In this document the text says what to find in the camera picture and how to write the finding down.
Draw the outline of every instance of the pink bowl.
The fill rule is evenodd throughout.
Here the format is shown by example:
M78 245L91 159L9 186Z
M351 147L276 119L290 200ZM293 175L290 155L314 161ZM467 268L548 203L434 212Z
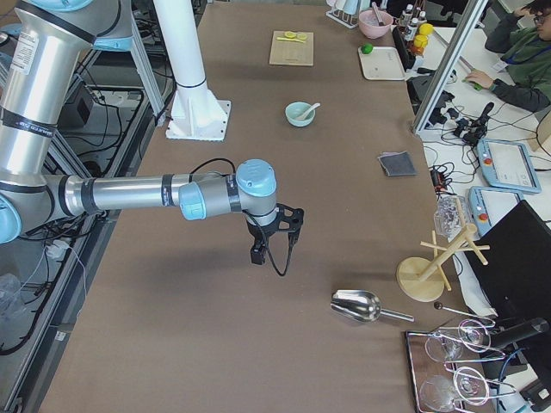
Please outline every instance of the pink bowl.
M388 13L379 10L379 14L385 22L384 26L378 25L375 13L371 9L363 11L358 16L358 26L360 27L360 31L368 39L379 39L384 36L394 23L394 18Z

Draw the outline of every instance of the green lime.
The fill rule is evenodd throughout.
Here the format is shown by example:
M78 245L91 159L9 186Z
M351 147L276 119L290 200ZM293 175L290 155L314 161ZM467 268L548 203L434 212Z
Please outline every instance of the green lime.
M370 54L373 51L373 45L371 43L366 43L362 46L363 54Z

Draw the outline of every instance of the light blue bowl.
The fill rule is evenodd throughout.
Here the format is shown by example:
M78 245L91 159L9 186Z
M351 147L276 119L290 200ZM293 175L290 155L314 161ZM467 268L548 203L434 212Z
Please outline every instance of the light blue bowl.
M316 115L316 109L310 112L310 114L308 114L308 116L304 120L296 120L296 118L304 114L306 110L311 106L312 105L310 103L305 103L305 102L290 103L285 108L285 116L287 116L287 120L293 126L297 126L297 127L308 126L312 123L313 118Z

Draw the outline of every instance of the plastic bag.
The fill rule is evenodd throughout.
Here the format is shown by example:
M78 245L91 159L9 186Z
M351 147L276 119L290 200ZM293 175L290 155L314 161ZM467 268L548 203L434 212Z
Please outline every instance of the plastic bag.
M21 282L13 274L0 275L0 321L9 321L25 312Z

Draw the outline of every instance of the black hair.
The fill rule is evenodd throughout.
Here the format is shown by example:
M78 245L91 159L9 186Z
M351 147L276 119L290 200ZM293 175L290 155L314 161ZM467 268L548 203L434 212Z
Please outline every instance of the black hair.
M534 0L526 4L523 9L529 10L532 15L545 13L547 10L551 9L551 0Z

